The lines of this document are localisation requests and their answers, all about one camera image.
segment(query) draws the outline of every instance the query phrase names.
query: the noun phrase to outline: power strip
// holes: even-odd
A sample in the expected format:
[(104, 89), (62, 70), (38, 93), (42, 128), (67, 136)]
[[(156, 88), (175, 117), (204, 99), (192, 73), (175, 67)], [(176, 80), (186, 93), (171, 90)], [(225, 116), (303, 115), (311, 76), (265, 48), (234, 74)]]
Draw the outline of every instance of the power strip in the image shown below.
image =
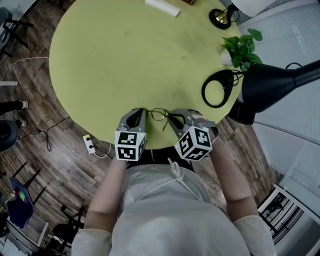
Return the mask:
[(88, 150), (89, 154), (93, 154), (96, 152), (94, 145), (92, 144), (91, 138), (89, 134), (86, 134), (83, 136), (83, 140), (86, 146), (86, 149)]

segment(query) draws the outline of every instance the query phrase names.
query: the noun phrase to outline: white pot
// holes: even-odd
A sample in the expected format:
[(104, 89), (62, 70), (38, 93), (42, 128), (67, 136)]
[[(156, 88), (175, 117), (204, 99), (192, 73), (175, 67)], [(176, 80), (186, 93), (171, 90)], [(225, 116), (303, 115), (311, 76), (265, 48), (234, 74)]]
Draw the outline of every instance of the white pot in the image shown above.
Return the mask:
[(232, 66), (231, 56), (227, 49), (224, 49), (223, 52), (220, 54), (220, 60), (223, 65), (225, 66)]

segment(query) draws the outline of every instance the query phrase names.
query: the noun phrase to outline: white cylinder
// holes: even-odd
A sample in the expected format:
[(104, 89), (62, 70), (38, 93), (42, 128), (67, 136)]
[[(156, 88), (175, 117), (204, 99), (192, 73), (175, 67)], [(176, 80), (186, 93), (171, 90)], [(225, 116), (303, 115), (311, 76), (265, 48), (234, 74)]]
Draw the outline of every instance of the white cylinder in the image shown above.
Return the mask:
[(173, 6), (172, 4), (164, 0), (145, 0), (144, 3), (173, 17), (177, 17), (177, 15), (181, 11), (179, 8)]
[(225, 66), (232, 66), (231, 56), (227, 49), (224, 49), (223, 52), (220, 54), (220, 60), (223, 65)]

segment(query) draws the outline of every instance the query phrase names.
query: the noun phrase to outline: white shirt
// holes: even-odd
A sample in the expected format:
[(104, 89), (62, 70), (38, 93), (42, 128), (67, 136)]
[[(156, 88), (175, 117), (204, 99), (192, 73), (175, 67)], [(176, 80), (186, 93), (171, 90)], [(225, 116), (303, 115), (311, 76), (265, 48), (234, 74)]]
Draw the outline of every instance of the white shirt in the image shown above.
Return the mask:
[(79, 231), (72, 256), (276, 255), (270, 231), (259, 216), (232, 223), (210, 204), (200, 178), (176, 164), (130, 168), (121, 211), (112, 234)]

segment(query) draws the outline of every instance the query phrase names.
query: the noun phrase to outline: hand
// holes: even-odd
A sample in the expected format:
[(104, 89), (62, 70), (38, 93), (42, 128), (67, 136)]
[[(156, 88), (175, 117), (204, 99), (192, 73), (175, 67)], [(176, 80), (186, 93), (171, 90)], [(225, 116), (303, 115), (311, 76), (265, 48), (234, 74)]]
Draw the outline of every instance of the hand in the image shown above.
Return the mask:
[[(208, 122), (208, 120), (203, 119), (203, 118), (197, 118), (196, 121), (200, 124), (200, 123), (205, 123)], [(209, 136), (210, 136), (210, 142), (213, 142), (216, 139), (216, 136), (214, 135), (214, 132), (212, 131), (212, 129), (209, 128)]]

